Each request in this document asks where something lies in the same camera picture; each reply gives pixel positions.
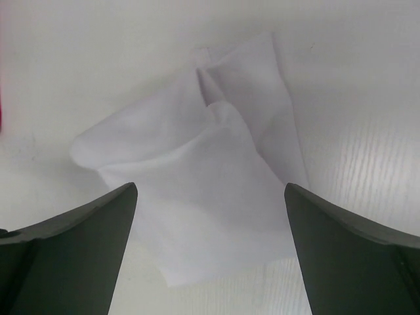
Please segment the white t shirt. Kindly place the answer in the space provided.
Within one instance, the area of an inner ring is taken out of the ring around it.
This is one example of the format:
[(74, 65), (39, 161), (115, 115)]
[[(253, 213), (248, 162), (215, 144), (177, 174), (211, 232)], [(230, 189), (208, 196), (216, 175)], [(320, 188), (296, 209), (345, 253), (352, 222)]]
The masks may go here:
[(133, 226), (170, 286), (294, 256), (284, 190), (308, 184), (273, 36), (194, 56), (70, 150), (109, 188), (136, 184)]

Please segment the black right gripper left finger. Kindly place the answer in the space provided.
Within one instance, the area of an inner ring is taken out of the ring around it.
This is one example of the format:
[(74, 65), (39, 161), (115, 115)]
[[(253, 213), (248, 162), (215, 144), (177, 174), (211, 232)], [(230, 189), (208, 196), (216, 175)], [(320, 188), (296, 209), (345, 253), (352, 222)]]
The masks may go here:
[(2, 314), (107, 314), (134, 219), (133, 183), (37, 224), (1, 230)]

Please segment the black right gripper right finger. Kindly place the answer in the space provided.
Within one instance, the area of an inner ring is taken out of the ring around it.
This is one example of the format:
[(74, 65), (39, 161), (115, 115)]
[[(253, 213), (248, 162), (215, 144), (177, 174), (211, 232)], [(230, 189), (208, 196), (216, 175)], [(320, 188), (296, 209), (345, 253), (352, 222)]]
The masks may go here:
[(419, 313), (419, 237), (296, 184), (284, 196), (313, 314)]

